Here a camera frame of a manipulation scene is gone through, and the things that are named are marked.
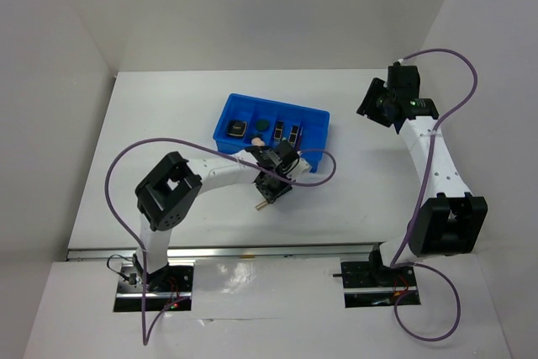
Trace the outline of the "beige makeup sponge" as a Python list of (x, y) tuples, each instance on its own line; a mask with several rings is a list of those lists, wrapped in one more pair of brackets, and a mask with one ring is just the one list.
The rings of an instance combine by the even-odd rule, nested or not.
[(262, 139), (262, 137), (260, 135), (253, 135), (251, 137), (251, 144), (253, 146), (264, 146), (266, 143), (264, 142), (264, 140)]

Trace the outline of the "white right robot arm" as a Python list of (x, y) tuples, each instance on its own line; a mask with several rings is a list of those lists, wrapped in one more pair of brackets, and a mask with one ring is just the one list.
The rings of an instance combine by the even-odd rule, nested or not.
[(357, 110), (395, 129), (421, 181), (404, 234), (376, 245), (369, 255), (367, 275), (376, 285), (387, 284), (397, 267), (435, 256), (471, 253), (488, 212), (485, 198), (473, 195), (459, 175), (441, 132), (435, 103), (421, 98), (419, 87), (417, 67), (397, 61), (388, 67), (386, 80), (372, 80)]

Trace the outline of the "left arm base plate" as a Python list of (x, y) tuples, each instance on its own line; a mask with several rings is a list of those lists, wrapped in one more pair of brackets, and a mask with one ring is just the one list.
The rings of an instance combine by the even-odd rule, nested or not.
[[(139, 313), (142, 301), (142, 276), (132, 259), (112, 254), (106, 260), (108, 270), (118, 276), (113, 311), (115, 313)], [(159, 312), (165, 307), (171, 312), (190, 311), (194, 280), (194, 263), (172, 263), (163, 277), (148, 283), (146, 310)]]

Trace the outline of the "black square compact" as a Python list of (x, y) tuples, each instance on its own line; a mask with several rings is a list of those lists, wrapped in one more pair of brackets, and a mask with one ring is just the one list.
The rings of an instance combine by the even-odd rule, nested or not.
[(230, 138), (242, 139), (245, 136), (246, 129), (246, 121), (231, 119), (226, 128), (226, 135)]

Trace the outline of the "black gold lipstick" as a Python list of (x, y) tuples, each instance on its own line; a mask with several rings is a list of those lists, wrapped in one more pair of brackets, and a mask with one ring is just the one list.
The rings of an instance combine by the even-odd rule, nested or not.
[(296, 141), (297, 141), (297, 138), (298, 138), (298, 134), (299, 134), (299, 130), (300, 130), (300, 127), (298, 125), (293, 125), (291, 130), (290, 130), (290, 133), (289, 133), (289, 136), (287, 138), (288, 142), (292, 145), (295, 145), (296, 144)]
[(275, 130), (273, 134), (273, 140), (275, 142), (279, 142), (282, 139), (283, 126), (284, 126), (284, 123), (282, 121), (276, 122)]

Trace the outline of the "black gold eyeliner pencil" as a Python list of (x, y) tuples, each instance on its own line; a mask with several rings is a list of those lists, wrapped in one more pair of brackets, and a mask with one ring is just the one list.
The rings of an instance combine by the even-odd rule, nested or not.
[(256, 206), (255, 206), (255, 209), (256, 211), (260, 211), (261, 209), (267, 207), (270, 203), (267, 202), (267, 201), (262, 201), (260, 203), (258, 203)]

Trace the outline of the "green mascara tube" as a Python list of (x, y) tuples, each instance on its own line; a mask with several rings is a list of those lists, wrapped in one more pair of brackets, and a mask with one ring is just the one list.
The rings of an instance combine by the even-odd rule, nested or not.
[(303, 139), (303, 128), (300, 129), (299, 134), (298, 134), (298, 138), (296, 141), (296, 150), (300, 150), (302, 139)]

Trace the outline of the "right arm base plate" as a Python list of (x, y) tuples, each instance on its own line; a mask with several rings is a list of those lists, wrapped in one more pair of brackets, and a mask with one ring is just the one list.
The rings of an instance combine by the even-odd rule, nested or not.
[(398, 299), (401, 305), (421, 305), (412, 267), (376, 271), (366, 261), (342, 261), (332, 277), (341, 281), (347, 309), (390, 307)]

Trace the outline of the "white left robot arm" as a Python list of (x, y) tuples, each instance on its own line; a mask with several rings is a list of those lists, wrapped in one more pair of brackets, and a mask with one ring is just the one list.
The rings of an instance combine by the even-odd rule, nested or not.
[(166, 154), (135, 189), (142, 216), (135, 279), (155, 291), (170, 278), (172, 230), (195, 199), (224, 187), (250, 184), (273, 204), (293, 183), (316, 172), (329, 134), (327, 111), (240, 94), (229, 95), (214, 131), (210, 158)]

